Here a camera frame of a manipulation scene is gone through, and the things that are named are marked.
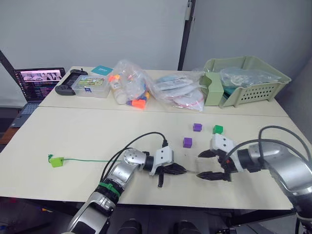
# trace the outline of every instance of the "clear plastic box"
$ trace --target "clear plastic box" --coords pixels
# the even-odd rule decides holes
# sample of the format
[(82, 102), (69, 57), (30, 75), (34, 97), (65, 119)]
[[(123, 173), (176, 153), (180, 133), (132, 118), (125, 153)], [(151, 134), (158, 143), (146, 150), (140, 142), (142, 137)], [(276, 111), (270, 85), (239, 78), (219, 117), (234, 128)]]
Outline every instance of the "clear plastic box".
[(77, 96), (106, 98), (110, 84), (108, 77), (81, 75), (72, 85)]

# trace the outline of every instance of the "black game controller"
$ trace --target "black game controller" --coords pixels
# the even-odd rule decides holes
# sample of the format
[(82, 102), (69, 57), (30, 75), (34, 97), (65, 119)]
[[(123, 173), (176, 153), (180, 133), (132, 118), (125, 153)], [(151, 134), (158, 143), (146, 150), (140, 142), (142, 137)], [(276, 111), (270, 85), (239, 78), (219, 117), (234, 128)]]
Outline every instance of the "black game controller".
[(64, 80), (64, 82), (55, 87), (55, 92), (63, 96), (76, 95), (75, 91), (72, 90), (73, 83), (77, 80), (80, 75), (87, 75), (88, 73), (81, 70), (73, 69), (70, 71), (70, 75)]

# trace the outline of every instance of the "green wire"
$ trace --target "green wire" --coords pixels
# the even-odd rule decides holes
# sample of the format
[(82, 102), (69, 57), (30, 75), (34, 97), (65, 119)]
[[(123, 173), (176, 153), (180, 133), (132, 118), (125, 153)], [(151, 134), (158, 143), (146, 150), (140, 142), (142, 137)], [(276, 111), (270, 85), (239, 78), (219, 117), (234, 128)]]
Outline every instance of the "green wire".
[(50, 158), (52, 158), (53, 155), (48, 155), (48, 162), (50, 163)]
[(74, 160), (74, 161), (81, 161), (81, 162), (109, 162), (108, 160), (85, 160), (85, 159), (76, 159), (76, 158), (64, 158), (65, 160)]

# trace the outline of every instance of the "black pole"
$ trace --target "black pole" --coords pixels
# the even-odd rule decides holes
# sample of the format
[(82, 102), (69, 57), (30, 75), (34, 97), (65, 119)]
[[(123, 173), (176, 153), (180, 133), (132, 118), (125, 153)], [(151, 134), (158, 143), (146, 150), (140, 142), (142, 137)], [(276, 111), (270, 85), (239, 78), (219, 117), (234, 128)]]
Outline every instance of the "black pole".
[(13, 78), (13, 80), (16, 82), (16, 84), (19, 84), (15, 77), (14, 67), (6, 58), (6, 56), (4, 56), (1, 50), (0, 50), (0, 62), (3, 65), (3, 67), (6, 69), (6, 71), (10, 74), (10, 76)]
[(191, 26), (192, 26), (196, 0), (191, 0), (190, 2), (192, 3), (191, 13), (190, 13), (190, 18), (188, 20), (186, 20), (185, 24), (184, 24), (184, 31), (183, 31), (181, 51), (180, 51), (180, 59), (179, 59), (179, 65), (177, 68), (178, 71), (182, 71), (182, 68), (183, 68), (183, 63), (184, 63), (185, 53), (186, 53), (186, 47), (187, 47), (187, 42), (189, 41), (189, 35), (190, 35)]

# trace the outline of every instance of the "green cube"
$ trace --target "green cube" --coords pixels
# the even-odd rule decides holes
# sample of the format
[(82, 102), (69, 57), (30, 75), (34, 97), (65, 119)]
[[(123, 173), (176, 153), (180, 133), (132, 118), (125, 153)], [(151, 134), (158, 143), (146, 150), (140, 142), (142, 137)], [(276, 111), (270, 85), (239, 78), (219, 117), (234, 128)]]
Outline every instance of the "green cube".
[(213, 129), (213, 134), (222, 134), (223, 133), (223, 127), (220, 125), (215, 125)]
[(55, 157), (55, 158), (50, 158), (49, 162), (51, 163), (52, 167), (61, 167), (63, 166), (63, 157)]

